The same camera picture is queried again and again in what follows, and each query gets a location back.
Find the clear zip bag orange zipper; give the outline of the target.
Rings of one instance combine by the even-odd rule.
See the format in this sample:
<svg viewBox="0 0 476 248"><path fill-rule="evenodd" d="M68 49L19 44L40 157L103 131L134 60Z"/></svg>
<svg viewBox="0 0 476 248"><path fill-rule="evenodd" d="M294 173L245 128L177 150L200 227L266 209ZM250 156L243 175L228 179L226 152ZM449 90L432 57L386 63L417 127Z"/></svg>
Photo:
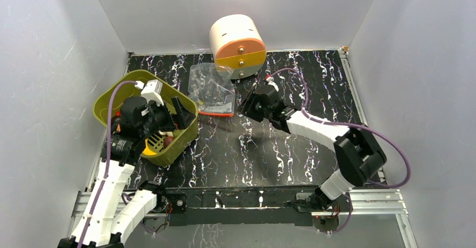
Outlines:
<svg viewBox="0 0 476 248"><path fill-rule="evenodd" d="M188 92L200 114L218 117L234 115L235 87L231 82L233 70L216 63L192 65Z"/></svg>

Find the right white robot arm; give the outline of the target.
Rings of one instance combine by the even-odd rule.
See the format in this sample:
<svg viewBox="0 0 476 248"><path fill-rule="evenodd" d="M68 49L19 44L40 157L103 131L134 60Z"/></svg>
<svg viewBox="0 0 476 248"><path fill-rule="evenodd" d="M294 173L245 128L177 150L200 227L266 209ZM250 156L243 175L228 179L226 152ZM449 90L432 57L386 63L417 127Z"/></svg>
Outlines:
<svg viewBox="0 0 476 248"><path fill-rule="evenodd" d="M303 136L334 152L338 169L313 193L300 192L292 206L299 212L330 211L338 198L366 184L386 163L376 138L364 125L338 125L287 104L272 85L253 88L237 108L244 116L288 134Z"/></svg>

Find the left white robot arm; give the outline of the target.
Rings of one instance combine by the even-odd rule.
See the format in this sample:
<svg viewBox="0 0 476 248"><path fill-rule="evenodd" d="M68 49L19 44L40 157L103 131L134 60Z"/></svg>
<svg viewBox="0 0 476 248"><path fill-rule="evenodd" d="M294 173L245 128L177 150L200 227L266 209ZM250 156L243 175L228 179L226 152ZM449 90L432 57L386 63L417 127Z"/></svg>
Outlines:
<svg viewBox="0 0 476 248"><path fill-rule="evenodd" d="M159 132L175 132L164 153L183 151L198 135L198 108L188 98L172 97L166 104L143 96L126 98L119 109L108 108L106 150L96 184L80 221L58 247L124 247L136 226L150 212L184 212L186 196L169 193L163 185L144 181L118 210L123 190L145 150L146 140Z"/></svg>

